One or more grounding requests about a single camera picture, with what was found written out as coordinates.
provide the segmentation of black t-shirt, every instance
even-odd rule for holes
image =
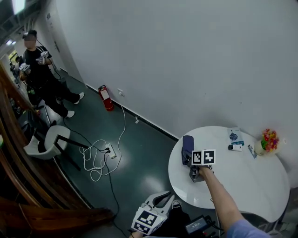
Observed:
[[[20,58],[20,66],[22,63],[30,65],[31,73],[27,76],[27,83],[33,88],[43,86],[53,76],[48,65],[39,65],[36,61],[43,51],[47,51],[47,49],[43,46],[37,46],[35,51],[26,50]]]

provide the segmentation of card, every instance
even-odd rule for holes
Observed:
[[[244,145],[239,127],[228,128],[228,134],[232,145]]]
[[[215,164],[215,150],[208,149],[202,150],[202,165],[214,165]]]
[[[202,165],[202,151],[193,151],[191,165]]]

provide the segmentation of electrical outlet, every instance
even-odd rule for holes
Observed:
[[[120,88],[117,88],[117,89],[118,89],[118,93],[119,93],[119,95],[124,97],[123,90],[120,89]]]
[[[111,159],[115,158],[116,157],[116,154],[115,154],[115,151],[114,151],[114,149],[113,149],[113,147],[112,147],[112,145],[110,143],[106,145],[106,149],[107,148],[111,151],[110,153],[108,153],[108,155],[110,156],[110,158]]]

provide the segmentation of red fire extinguisher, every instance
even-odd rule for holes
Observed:
[[[98,88],[99,96],[102,99],[102,102],[108,112],[112,111],[114,109],[114,105],[112,103],[112,99],[110,98],[108,94],[108,89],[105,85],[102,85]]]

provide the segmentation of table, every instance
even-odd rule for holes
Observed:
[[[188,132],[195,141],[195,150],[216,149],[213,171],[241,212],[254,213],[268,222],[283,214],[288,203],[290,185],[287,173],[277,158],[255,159],[248,150],[255,139],[242,132],[242,152],[229,151],[230,138],[226,127],[207,126]],[[206,182],[193,183],[190,169],[182,164],[182,138],[174,146],[169,158],[169,180],[176,194],[185,202],[201,208],[213,208]]]

